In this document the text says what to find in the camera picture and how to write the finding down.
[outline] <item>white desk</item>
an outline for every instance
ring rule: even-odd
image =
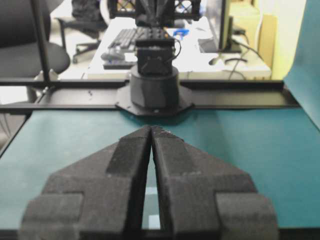
[[[227,80],[230,72],[234,68],[236,61],[228,64],[224,60],[230,58],[239,58],[240,54],[222,54],[221,60],[215,65],[209,65],[209,61],[216,58],[216,53],[200,53],[198,39],[210,38],[208,36],[207,20],[201,19],[191,26],[188,26],[190,32],[183,41],[181,41],[182,51],[179,57],[173,61],[173,65],[179,70],[179,79],[181,80]],[[86,77],[88,79],[113,79],[123,80],[128,74],[127,70],[104,70],[101,55],[108,49],[115,37],[121,29],[135,28],[135,20],[132,18],[117,17],[113,19],[104,33],[101,44],[97,49],[92,62],[87,70]],[[169,34],[173,33],[173,29],[168,29]],[[248,52],[245,57],[247,63],[240,62],[236,68],[237,72],[242,73],[247,80],[268,79],[272,72],[270,68],[252,51]],[[242,80],[243,77],[234,73],[232,80]]]

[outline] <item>keyboard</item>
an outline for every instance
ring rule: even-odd
[[[140,38],[143,34],[144,30],[142,27],[122,29],[108,48],[119,48],[122,53],[133,53],[136,39]]]
[[[103,68],[105,70],[130,70],[136,63],[135,61],[122,60],[106,61]]]

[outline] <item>monitor stand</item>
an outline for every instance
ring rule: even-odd
[[[215,54],[215,53],[223,53],[223,54],[240,54],[241,48],[238,44],[231,41],[231,44],[226,47],[224,50],[219,50],[218,46],[216,46],[213,38],[208,39],[198,39],[200,52],[206,54]]]

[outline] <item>desk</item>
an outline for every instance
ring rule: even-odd
[[[179,79],[181,80],[227,80],[230,72],[234,68],[236,62],[229,62],[224,64],[224,60],[230,58],[239,58],[240,54],[222,54],[222,60],[215,66],[209,65],[209,61],[216,58],[218,55],[215,53],[200,53],[198,38],[203,34],[203,30],[198,30],[197,27],[201,26],[202,29],[207,29],[206,19],[201,19],[200,22],[195,22],[191,26],[190,33],[181,42],[182,51],[180,56],[173,61],[173,65],[179,70]],[[123,81],[127,77],[127,70],[104,70],[101,55],[108,49],[115,37],[119,34],[121,29],[135,28],[135,20],[131,18],[116,17],[113,19],[104,33],[101,44],[97,49],[86,73],[88,79],[112,79]],[[248,52],[245,59],[248,63],[240,62],[237,71],[241,72],[246,79],[269,79],[272,71],[270,68],[253,52]],[[242,76],[234,73],[233,80],[242,80]]]
[[[320,134],[301,108],[191,110],[173,118],[123,111],[35,111],[0,159],[0,230],[17,229],[48,176],[141,126],[160,125],[248,172],[272,200],[280,228],[320,227]],[[150,164],[143,227],[158,213]]]

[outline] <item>wall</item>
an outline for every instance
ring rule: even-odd
[[[254,1],[255,7],[278,18],[272,79],[282,80],[294,61],[306,0],[260,1]]]

